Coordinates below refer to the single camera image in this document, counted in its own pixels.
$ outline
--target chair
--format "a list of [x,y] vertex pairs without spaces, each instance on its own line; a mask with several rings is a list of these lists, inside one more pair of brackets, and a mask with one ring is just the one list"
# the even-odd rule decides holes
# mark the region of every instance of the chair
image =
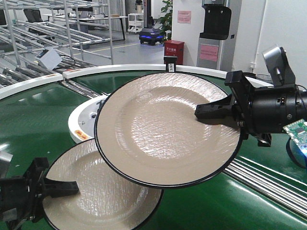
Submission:
[[[27,17],[28,22],[30,23],[41,23],[43,22],[40,11],[32,10],[32,9],[24,9],[24,14]],[[46,35],[45,33],[29,28],[29,32],[38,34],[38,35]]]

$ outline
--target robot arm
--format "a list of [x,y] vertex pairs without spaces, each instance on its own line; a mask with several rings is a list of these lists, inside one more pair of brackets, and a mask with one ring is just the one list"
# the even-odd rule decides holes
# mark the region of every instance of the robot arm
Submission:
[[203,123],[219,118],[221,123],[232,118],[247,139],[251,134],[258,146],[271,146],[271,133],[283,133],[283,127],[307,117],[307,92],[295,85],[295,76],[283,48],[274,47],[263,53],[274,87],[254,88],[242,71],[229,72],[225,85],[232,94],[196,107],[195,116]]

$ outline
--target red label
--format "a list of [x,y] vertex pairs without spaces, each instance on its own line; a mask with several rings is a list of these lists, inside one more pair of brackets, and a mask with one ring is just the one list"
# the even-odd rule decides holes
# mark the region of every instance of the red label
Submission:
[[200,59],[208,61],[217,61],[218,53],[218,46],[201,44]]

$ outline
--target cable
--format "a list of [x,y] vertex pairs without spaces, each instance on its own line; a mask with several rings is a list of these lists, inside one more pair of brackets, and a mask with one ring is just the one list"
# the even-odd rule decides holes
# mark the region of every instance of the cable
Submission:
[[[290,157],[290,159],[293,161],[294,164],[296,164],[298,167],[302,168],[302,169],[306,169],[306,166],[302,165],[300,162],[298,162],[298,160],[295,158],[295,156],[293,155],[293,152],[290,148],[290,140],[291,138],[288,139],[287,143],[286,143],[286,150],[288,153],[288,156]],[[306,156],[304,155],[304,159],[305,159],[305,163],[307,165],[307,159]]]
[[303,104],[305,110],[307,111],[307,107],[306,107],[305,102],[304,102],[304,100],[303,100],[303,98],[302,98],[301,92],[300,92],[300,90],[299,90],[299,88],[298,88],[299,86],[302,87],[303,89],[305,89],[306,91],[307,91],[307,89],[306,89],[304,86],[302,86],[302,85],[296,85],[296,89],[297,89],[299,98],[301,99],[302,104]]
[[53,70],[57,70],[57,69],[67,69],[67,68],[70,68],[70,67],[73,67],[76,65],[76,60],[73,59],[71,56],[68,56],[68,55],[60,55],[60,57],[68,57],[70,58],[71,60],[73,60],[73,64],[72,65],[68,65],[68,66],[64,66],[64,67],[57,67],[57,68],[54,68]]

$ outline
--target white cart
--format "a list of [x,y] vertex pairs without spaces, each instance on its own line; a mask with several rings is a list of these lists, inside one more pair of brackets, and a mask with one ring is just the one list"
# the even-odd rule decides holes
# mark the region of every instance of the white cart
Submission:
[[128,14],[129,29],[128,32],[137,33],[144,28],[144,14],[143,13],[130,13]]

